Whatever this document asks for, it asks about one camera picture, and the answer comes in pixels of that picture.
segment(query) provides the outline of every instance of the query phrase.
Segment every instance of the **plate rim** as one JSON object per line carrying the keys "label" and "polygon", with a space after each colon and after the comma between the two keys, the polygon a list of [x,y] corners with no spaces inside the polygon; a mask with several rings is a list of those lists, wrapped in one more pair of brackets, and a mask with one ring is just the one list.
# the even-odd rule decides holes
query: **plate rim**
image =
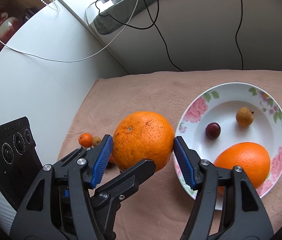
{"label": "plate rim", "polygon": [[[181,122],[182,122],[182,120],[183,120],[184,115],[185,115],[186,112],[188,111],[189,107],[190,107],[198,98],[200,98],[201,96],[203,96],[203,94],[207,93],[208,91],[211,91],[211,90],[213,90],[213,89],[215,89],[215,88],[217,88],[217,87],[224,86],[224,85],[228,85],[228,84],[247,85],[247,86],[251,86],[251,87],[253,87],[253,88],[256,88],[256,89],[258,89],[258,90],[260,90],[260,91],[266,93],[267,95],[269,95],[269,96],[273,99],[273,101],[277,104],[277,106],[281,109],[281,112],[282,112],[282,107],[278,104],[278,102],[273,98],[273,96],[271,96],[268,92],[266,92],[266,91],[263,90],[262,88],[259,88],[258,86],[255,86],[255,85],[252,85],[252,84],[249,84],[249,83],[245,83],[245,82],[226,82],[226,83],[222,83],[222,84],[213,86],[213,87],[211,87],[211,88],[205,90],[204,92],[202,92],[201,94],[199,94],[199,95],[188,105],[188,107],[185,109],[185,111],[183,112],[183,114],[182,114],[182,116],[181,116],[181,118],[180,118],[180,120],[179,120],[179,122],[178,122],[178,125],[177,125],[177,127],[176,127],[176,130],[175,130],[174,135],[176,136],[176,133],[177,133],[177,131],[178,131],[178,128],[179,128],[179,126],[180,126],[180,124],[181,124]],[[181,179],[180,179],[181,176],[179,176],[179,175],[177,174],[177,170],[176,170],[176,166],[175,166],[176,164],[178,165],[178,162],[177,162],[177,159],[176,159],[176,157],[175,157],[174,152],[172,152],[172,154],[173,154],[174,170],[175,170],[175,173],[176,173],[176,175],[177,175],[177,177],[178,177],[178,179],[179,179],[179,182],[180,182],[180,184],[182,185],[183,189],[186,191],[186,193],[188,193],[188,195],[190,195],[190,197],[195,200],[195,199],[196,199],[196,196],[194,196],[193,194],[191,194],[191,193],[188,191],[188,189],[186,189],[186,188],[184,187],[183,183],[181,182]],[[277,181],[276,181],[262,196],[260,196],[260,198],[263,198],[263,197],[275,186],[275,184],[279,181],[281,175],[282,175],[282,170],[281,170],[279,176],[277,177]]]}

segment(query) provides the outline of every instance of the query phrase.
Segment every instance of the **green fabric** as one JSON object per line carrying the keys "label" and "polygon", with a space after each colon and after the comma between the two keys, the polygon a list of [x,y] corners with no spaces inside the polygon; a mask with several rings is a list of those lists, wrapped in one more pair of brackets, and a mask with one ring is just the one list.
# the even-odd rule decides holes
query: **green fabric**
{"label": "green fabric", "polygon": [[[151,5],[156,0],[145,0],[147,5]],[[136,5],[137,0],[122,0],[118,2],[117,4],[111,6],[104,12],[102,12],[102,15],[107,15],[111,14],[115,19],[126,23],[130,16],[131,13],[134,9],[134,6]],[[137,8],[134,12],[134,16],[138,15],[141,11],[145,10],[146,6],[143,0],[139,0]],[[122,26],[122,24],[118,23],[117,21],[113,20],[110,16],[108,17],[102,17],[100,15],[96,16],[96,18],[93,20],[93,23],[98,31],[99,34],[101,35],[108,35],[115,30],[117,30],[119,27]]]}

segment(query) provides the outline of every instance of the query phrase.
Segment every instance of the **camera lens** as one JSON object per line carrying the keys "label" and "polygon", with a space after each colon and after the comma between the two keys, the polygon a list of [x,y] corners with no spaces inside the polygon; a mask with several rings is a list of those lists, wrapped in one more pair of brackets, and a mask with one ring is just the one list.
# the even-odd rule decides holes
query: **camera lens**
{"label": "camera lens", "polygon": [[25,137],[25,140],[26,140],[27,143],[31,143],[32,136],[31,136],[31,133],[30,133],[30,131],[28,129],[25,129],[24,137]]}
{"label": "camera lens", "polygon": [[2,155],[7,164],[12,164],[14,156],[12,148],[8,143],[2,145]]}
{"label": "camera lens", "polygon": [[13,143],[18,153],[22,154],[25,151],[24,141],[20,133],[13,136]]}

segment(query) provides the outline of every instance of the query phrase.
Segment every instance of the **pink cloth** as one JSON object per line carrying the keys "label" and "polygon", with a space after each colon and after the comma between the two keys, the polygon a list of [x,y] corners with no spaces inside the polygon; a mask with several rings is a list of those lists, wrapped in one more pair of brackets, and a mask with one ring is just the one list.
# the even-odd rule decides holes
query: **pink cloth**
{"label": "pink cloth", "polygon": [[[59,159],[78,147],[78,136],[113,135],[119,122],[135,111],[153,111],[176,126],[183,112],[199,94],[225,82],[246,82],[267,91],[282,107],[282,72],[263,70],[215,70],[157,72],[100,79],[83,101],[66,136]],[[116,167],[105,172],[102,184],[119,174]],[[282,226],[282,175],[262,199],[274,231]],[[177,179],[173,160],[140,185],[117,212],[117,240],[176,240],[185,228],[194,200]],[[215,211],[211,233],[218,230],[220,211]]]}

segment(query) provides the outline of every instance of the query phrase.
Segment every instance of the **white plate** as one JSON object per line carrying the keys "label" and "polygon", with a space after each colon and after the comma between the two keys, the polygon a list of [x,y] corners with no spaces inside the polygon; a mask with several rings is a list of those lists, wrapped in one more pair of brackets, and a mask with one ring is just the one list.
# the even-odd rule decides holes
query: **white plate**
{"label": "white plate", "polygon": [[[254,121],[249,127],[240,127],[236,112],[241,107],[254,111]],[[209,140],[205,128],[217,122],[221,134],[217,140]],[[185,110],[179,121],[175,136],[182,136],[190,149],[196,150],[201,159],[212,163],[224,150],[240,142],[255,142],[268,151],[271,158],[270,173],[257,189],[265,196],[282,173],[282,110],[278,103],[264,90],[246,83],[225,83],[199,95]],[[175,156],[177,176],[188,194],[195,199],[197,191],[185,184]],[[222,197],[218,195],[215,209],[222,210]]]}

